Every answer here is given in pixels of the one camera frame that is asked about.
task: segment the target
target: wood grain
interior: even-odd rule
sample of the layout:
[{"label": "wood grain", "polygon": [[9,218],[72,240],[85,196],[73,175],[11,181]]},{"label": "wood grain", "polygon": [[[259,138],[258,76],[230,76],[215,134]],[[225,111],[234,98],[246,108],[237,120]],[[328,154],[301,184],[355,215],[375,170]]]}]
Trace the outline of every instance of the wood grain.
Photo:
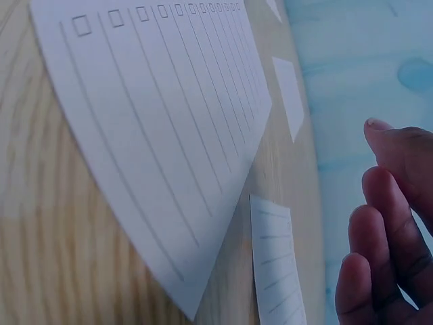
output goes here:
[{"label": "wood grain", "polygon": [[[90,175],[53,92],[27,5],[0,2],[0,324],[188,324]],[[251,192],[292,209],[307,319],[320,324],[324,265],[311,125],[306,119],[293,144],[271,59],[297,62],[296,52],[285,15],[280,24],[264,1],[246,7],[274,105],[195,324],[259,324]]]}]

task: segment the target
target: hand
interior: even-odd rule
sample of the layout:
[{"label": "hand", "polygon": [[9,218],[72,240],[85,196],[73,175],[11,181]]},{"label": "hand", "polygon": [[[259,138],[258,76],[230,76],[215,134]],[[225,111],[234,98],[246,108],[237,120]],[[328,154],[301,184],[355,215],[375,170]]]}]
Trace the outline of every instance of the hand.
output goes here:
[{"label": "hand", "polygon": [[[433,324],[433,259],[410,207],[433,234],[433,133],[369,119],[378,167],[363,176],[367,205],[350,217],[336,290],[340,323]],[[401,287],[419,307],[404,300]]]}]

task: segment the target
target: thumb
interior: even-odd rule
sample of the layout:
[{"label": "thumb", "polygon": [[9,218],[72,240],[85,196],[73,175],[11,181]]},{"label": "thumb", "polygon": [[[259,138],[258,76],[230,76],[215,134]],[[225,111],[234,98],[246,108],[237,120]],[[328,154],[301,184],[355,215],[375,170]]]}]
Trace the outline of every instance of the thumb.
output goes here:
[{"label": "thumb", "polygon": [[416,127],[394,129],[384,121],[369,118],[364,134],[378,165],[393,174],[432,234],[433,133]]}]

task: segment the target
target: light blue surface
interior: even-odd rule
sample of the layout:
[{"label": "light blue surface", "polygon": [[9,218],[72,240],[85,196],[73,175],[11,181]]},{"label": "light blue surface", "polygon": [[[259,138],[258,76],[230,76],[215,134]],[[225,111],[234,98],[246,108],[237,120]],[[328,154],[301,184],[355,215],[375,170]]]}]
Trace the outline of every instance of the light blue surface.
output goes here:
[{"label": "light blue surface", "polygon": [[395,127],[433,129],[433,1],[286,0],[286,9],[315,132],[326,319],[337,324],[334,295],[348,252],[348,217],[365,202],[361,176],[375,164],[363,123],[373,116]]}]

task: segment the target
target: white paper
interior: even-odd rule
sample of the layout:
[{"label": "white paper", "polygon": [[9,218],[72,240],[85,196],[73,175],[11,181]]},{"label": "white paper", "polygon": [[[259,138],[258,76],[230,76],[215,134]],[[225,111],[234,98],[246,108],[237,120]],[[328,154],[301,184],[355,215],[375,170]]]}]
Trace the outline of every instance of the white paper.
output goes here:
[{"label": "white paper", "polygon": [[290,209],[250,196],[252,256],[260,323],[306,324]]},{"label": "white paper", "polygon": [[281,16],[279,15],[277,3],[275,2],[275,0],[266,0],[266,3],[271,8],[271,10],[275,14],[275,16],[278,18],[279,22],[282,22]]},{"label": "white paper", "polygon": [[34,0],[31,10],[100,189],[193,319],[271,108],[244,4]]},{"label": "white paper", "polygon": [[293,63],[279,58],[272,58],[284,108],[289,122],[290,135],[295,142],[296,136],[304,122],[304,108],[300,99]]}]

